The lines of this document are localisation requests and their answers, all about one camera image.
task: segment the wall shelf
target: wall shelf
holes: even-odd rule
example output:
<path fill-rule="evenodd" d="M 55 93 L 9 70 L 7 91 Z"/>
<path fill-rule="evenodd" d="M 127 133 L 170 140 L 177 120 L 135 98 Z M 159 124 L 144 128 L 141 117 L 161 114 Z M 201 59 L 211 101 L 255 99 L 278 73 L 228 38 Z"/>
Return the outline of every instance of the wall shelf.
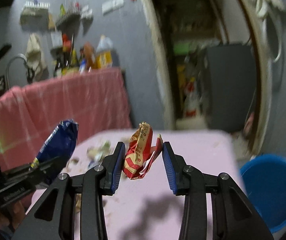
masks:
<path fill-rule="evenodd" d="M 67 22 L 80 17 L 81 17 L 81 11 L 79 9 L 73 9 L 71 11 L 68 11 L 65 15 L 60 16 L 56 20 L 55 26 L 57 29 L 59 29 L 62 25 L 66 24 Z"/>
<path fill-rule="evenodd" d="M 31 1 L 27 1 L 21 11 L 21 25 L 27 24 L 30 17 L 45 17 L 48 19 L 49 9 L 50 3 L 40 2 L 38 4 L 34 4 Z"/>

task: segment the faucet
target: faucet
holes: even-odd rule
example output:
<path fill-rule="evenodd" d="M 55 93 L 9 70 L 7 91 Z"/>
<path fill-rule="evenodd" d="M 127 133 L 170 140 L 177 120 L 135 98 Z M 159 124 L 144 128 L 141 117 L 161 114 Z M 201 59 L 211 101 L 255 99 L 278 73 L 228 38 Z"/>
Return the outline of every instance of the faucet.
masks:
<path fill-rule="evenodd" d="M 5 76 L 6 76 L 6 85 L 7 85 L 7 89 L 10 89 L 10 82 L 9 82 L 9 69 L 10 66 L 12 64 L 12 62 L 18 58 L 21 58 L 22 60 L 24 60 L 24 67 L 27 69 L 27 82 L 30 84 L 33 81 L 33 78 L 35 76 L 35 71 L 33 70 L 33 68 L 29 67 L 27 65 L 27 58 L 25 57 L 24 54 L 17 54 L 16 56 L 14 56 L 13 58 L 10 59 L 10 61 L 7 64 L 6 67 L 6 72 L 5 72 Z"/>

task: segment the plastic bottle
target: plastic bottle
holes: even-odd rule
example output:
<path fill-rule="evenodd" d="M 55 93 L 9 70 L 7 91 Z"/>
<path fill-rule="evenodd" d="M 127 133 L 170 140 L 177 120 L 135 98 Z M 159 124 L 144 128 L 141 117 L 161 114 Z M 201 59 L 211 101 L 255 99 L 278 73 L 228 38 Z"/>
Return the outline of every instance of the plastic bottle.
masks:
<path fill-rule="evenodd" d="M 187 97 L 184 101 L 184 117 L 193 117 L 199 114 L 199 101 L 195 88 L 195 78 L 192 77 L 187 84 Z"/>
<path fill-rule="evenodd" d="M 80 64 L 80 73 L 82 74 L 86 70 L 86 59 L 83 59 Z"/>
<path fill-rule="evenodd" d="M 83 52 L 86 59 L 86 70 L 96 69 L 94 47 L 88 41 L 84 43 Z"/>
<path fill-rule="evenodd" d="M 79 65 L 80 65 L 80 66 L 81 66 L 81 63 L 82 63 L 83 59 L 85 59 L 85 56 L 84 56 L 84 47 L 81 47 L 81 48 L 80 48 L 80 58 L 79 58 Z"/>
<path fill-rule="evenodd" d="M 62 67 L 62 76 L 65 76 L 67 74 L 67 70 L 70 68 L 70 62 L 68 58 L 64 61 L 64 65 Z"/>
<path fill-rule="evenodd" d="M 55 65 L 55 69 L 54 69 L 54 77 L 61 77 L 62 76 L 62 62 L 61 62 L 61 58 L 59 56 L 57 56 L 56 59 L 56 65 Z"/>
<path fill-rule="evenodd" d="M 184 108 L 184 89 L 186 87 L 185 65 L 177 65 L 176 66 L 176 72 L 178 74 L 178 81 L 179 81 L 181 110 L 183 110 L 183 108 Z"/>
<path fill-rule="evenodd" d="M 97 68 L 119 66 L 118 56 L 114 50 L 113 42 L 104 35 L 101 36 L 96 49 L 96 65 Z"/>
<path fill-rule="evenodd" d="M 78 59 L 75 49 L 72 50 L 71 67 L 78 67 Z"/>

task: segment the pink tablecloth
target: pink tablecloth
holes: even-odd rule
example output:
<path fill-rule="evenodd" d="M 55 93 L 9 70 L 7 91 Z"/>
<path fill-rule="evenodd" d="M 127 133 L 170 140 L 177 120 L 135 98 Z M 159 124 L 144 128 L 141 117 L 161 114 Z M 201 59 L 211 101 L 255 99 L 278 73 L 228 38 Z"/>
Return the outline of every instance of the pink tablecloth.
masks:
<path fill-rule="evenodd" d="M 104 131 L 77 146 L 73 157 L 80 158 L 70 166 L 70 176 L 84 173 L 89 160 L 88 147 L 99 146 L 110 140 L 114 149 L 118 141 L 128 139 L 135 130 Z M 239 170 L 234 160 L 231 137 L 219 131 L 154 131 L 152 144 L 157 134 L 169 141 L 174 152 L 182 155 L 187 164 L 203 173 L 218 175 L 227 172 L 244 189 Z M 35 192 L 32 204 L 43 193 Z M 143 179 L 121 179 L 114 196 L 104 196 L 107 201 L 104 215 L 109 240 L 177 240 L 182 221 L 184 197 L 175 196 L 169 188 L 163 159 L 159 156 Z M 207 194 L 207 239 L 212 239 L 211 196 Z M 75 239 L 80 239 L 80 214 L 75 219 Z"/>
<path fill-rule="evenodd" d="M 78 143 L 108 129 L 131 128 L 120 68 L 13 87 L 0 97 L 0 166 L 33 161 L 61 120 L 79 126 Z"/>

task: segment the cleaning spray bottle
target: cleaning spray bottle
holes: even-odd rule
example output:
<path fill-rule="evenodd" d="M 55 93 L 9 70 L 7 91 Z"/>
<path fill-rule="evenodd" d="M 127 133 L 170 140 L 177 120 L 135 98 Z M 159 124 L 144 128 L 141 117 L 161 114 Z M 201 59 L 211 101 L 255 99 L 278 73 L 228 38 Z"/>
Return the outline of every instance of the cleaning spray bottle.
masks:
<path fill-rule="evenodd" d="M 199 100 L 196 92 L 195 77 L 190 79 L 186 87 L 187 97 L 184 101 L 183 117 L 193 117 L 200 113 Z"/>

